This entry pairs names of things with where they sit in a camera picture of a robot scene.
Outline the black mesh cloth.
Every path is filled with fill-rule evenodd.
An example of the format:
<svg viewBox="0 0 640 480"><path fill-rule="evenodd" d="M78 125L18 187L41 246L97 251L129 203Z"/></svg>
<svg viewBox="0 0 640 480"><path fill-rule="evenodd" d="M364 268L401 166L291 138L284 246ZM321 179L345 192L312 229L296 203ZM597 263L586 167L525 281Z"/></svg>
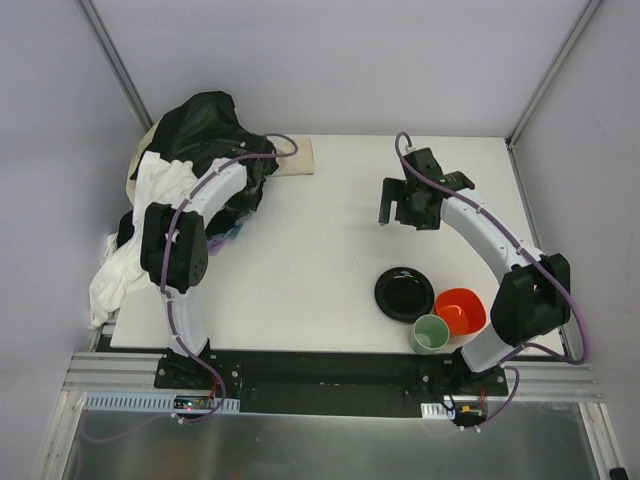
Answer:
<svg viewBox="0 0 640 480"><path fill-rule="evenodd" d="M208 239L225 236L255 212L266 178L278 168L277 153L267 137L245 130L232 97L221 91L202 92L166 113L158 122L131 179L136 181L132 210L119 224L121 245L143 235L144 214L153 203L182 200L222 158L240 158L248 184L228 201L206 226Z"/></svg>

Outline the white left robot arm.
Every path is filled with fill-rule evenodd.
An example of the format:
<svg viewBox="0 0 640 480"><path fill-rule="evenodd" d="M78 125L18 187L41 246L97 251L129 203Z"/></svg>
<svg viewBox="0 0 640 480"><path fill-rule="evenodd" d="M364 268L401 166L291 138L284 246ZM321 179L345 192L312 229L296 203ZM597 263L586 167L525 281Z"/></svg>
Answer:
<svg viewBox="0 0 640 480"><path fill-rule="evenodd" d="M145 211L140 264L163 299L168 348L177 355L194 359L209 345L197 299L209 261L206 226L247 184L246 167L222 158L184 199Z"/></svg>

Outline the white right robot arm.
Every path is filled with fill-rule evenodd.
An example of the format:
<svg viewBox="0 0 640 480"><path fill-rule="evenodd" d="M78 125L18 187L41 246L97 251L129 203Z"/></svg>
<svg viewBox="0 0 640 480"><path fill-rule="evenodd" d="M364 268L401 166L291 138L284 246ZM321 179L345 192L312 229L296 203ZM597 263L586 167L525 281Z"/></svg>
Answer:
<svg viewBox="0 0 640 480"><path fill-rule="evenodd" d="M430 149L409 150L399 160L403 178L383 181L380 224L395 220L432 231L448 225L499 284L488 326L454 353L463 370L481 374L569 321L570 266L564 256L528 247L485 206L474 183L460 171L444 173Z"/></svg>

